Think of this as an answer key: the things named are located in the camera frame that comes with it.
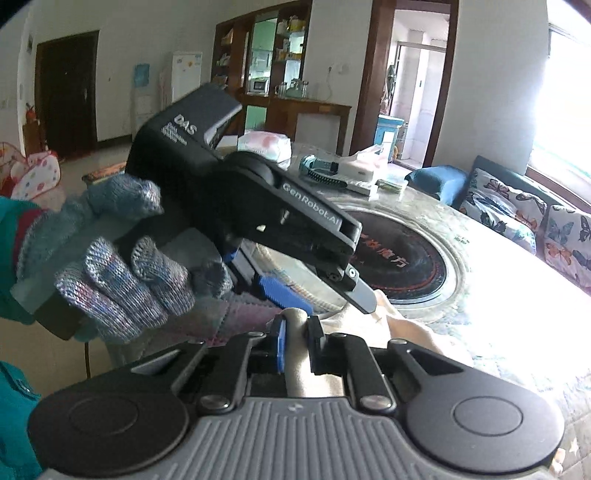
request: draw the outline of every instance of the butterfly print cushion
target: butterfly print cushion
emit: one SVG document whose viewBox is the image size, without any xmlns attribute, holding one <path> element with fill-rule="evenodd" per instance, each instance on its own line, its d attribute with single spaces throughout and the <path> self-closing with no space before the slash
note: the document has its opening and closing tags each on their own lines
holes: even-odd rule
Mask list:
<svg viewBox="0 0 591 480">
<path fill-rule="evenodd" d="M 535 255 L 535 234 L 516 218 L 517 211 L 510 203 L 486 190 L 469 189 L 460 212 Z"/>
<path fill-rule="evenodd" d="M 474 184 L 476 190 L 480 190 L 487 197 L 493 198 L 510 208 L 514 213 L 514 218 L 527 225 L 534 233 L 540 230 L 547 209 L 547 205 L 542 199 L 531 193 L 505 185 L 487 171 L 479 168 L 473 172 L 470 185 Z"/>
<path fill-rule="evenodd" d="M 552 205 L 544 232 L 544 259 L 577 285 L 591 287 L 591 215 Z"/>
</svg>

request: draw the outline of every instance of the teal jacket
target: teal jacket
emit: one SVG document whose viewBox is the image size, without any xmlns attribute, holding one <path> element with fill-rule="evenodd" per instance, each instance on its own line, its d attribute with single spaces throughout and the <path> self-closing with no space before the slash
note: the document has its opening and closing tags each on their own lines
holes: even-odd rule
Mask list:
<svg viewBox="0 0 591 480">
<path fill-rule="evenodd" d="M 27 436 L 29 415 L 41 395 L 36 394 L 23 373 L 0 362 L 0 478 L 33 480 L 41 475 Z"/>
<path fill-rule="evenodd" d="M 19 218 L 27 210 L 38 208 L 31 202 L 0 197 L 0 316 L 25 325 L 32 324 L 33 319 L 10 295 L 10 288 L 17 280 L 13 250 Z M 27 436 L 27 421 L 39 397 L 18 368 L 0 362 L 2 480 L 32 480 L 41 475 L 41 467 Z"/>
<path fill-rule="evenodd" d="M 0 316 L 25 325 L 32 324 L 34 320 L 10 295 L 10 288 L 17 281 L 13 249 L 21 215 L 34 209 L 39 209 L 39 206 L 0 197 Z"/>
</svg>

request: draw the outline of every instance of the microwave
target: microwave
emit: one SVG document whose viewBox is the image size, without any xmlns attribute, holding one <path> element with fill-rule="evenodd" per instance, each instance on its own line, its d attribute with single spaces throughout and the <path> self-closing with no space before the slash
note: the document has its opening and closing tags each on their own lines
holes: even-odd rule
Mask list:
<svg viewBox="0 0 591 480">
<path fill-rule="evenodd" d="M 249 84 L 249 92 L 264 94 L 269 93 L 269 79 L 266 77 L 251 79 Z"/>
</svg>

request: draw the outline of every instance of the white cloth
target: white cloth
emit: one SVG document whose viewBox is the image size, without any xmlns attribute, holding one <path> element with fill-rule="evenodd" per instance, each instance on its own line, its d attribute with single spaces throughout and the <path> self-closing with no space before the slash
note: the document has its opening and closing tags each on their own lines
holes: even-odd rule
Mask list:
<svg viewBox="0 0 591 480">
<path fill-rule="evenodd" d="M 321 317 L 324 333 L 343 332 L 360 336 L 376 348 L 386 348 L 392 338 L 404 338 L 457 362 L 472 366 L 468 351 L 452 337 L 439 335 L 416 320 L 405 319 L 381 290 L 375 290 L 378 307 L 363 314 L 351 304 L 340 312 Z M 290 397 L 339 397 L 344 395 L 343 383 L 333 375 L 316 376 L 310 372 L 310 357 L 304 338 L 307 315 L 300 309 L 285 309 L 287 346 L 285 350 L 285 382 Z"/>
</svg>

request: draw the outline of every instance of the screw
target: screw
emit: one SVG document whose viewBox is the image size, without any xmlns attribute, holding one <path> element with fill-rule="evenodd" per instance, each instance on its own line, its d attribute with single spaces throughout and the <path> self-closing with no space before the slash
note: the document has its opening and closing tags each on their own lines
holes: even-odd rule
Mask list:
<svg viewBox="0 0 591 480">
<path fill-rule="evenodd" d="M 392 406 L 392 400 L 383 395 L 367 395 L 361 398 L 361 404 L 371 411 L 382 411 Z"/>
<path fill-rule="evenodd" d="M 281 219 L 279 219 L 279 223 L 285 225 L 285 221 L 289 218 L 290 211 L 283 209 L 281 211 Z"/>
<path fill-rule="evenodd" d="M 201 405 L 208 410 L 223 410 L 230 406 L 230 401 L 222 395 L 205 395 L 201 397 Z"/>
</svg>

